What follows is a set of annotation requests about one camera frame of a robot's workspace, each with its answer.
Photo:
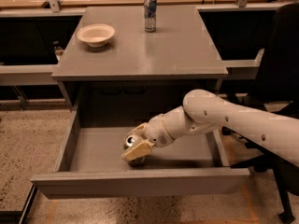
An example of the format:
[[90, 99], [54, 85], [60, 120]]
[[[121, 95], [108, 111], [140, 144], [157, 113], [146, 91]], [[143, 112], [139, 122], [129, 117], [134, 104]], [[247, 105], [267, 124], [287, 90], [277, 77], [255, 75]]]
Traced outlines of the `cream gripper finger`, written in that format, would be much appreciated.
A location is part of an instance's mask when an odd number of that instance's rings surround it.
[[133, 128], [131, 130], [131, 134], [137, 135], [137, 136], [142, 137], [142, 138], [145, 138], [146, 128], [147, 128], [147, 123], [144, 122], [144, 123], [138, 125], [137, 127]]
[[149, 155], [153, 150], [154, 144], [149, 140], [141, 140], [136, 144], [133, 144], [131, 147], [128, 147], [124, 150], [121, 157], [125, 161], [134, 161], [136, 159], [145, 157]]

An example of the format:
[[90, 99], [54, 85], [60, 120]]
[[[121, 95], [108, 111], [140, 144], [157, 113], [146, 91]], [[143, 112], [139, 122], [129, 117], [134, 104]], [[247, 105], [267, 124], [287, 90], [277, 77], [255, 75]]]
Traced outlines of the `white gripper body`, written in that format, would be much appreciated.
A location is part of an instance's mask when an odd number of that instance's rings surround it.
[[145, 136], [156, 147], [166, 147], [174, 142], [165, 127], [164, 114], [160, 114], [146, 124]]

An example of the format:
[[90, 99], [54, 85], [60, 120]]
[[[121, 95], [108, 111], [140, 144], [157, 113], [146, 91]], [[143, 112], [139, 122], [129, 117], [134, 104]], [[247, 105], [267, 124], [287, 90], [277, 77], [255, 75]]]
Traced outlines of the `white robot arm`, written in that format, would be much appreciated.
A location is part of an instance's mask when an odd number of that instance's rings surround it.
[[132, 129], [124, 138], [122, 158], [134, 161], [183, 135], [209, 133], [218, 126], [299, 166], [299, 119], [236, 105], [204, 90], [188, 92], [181, 106]]

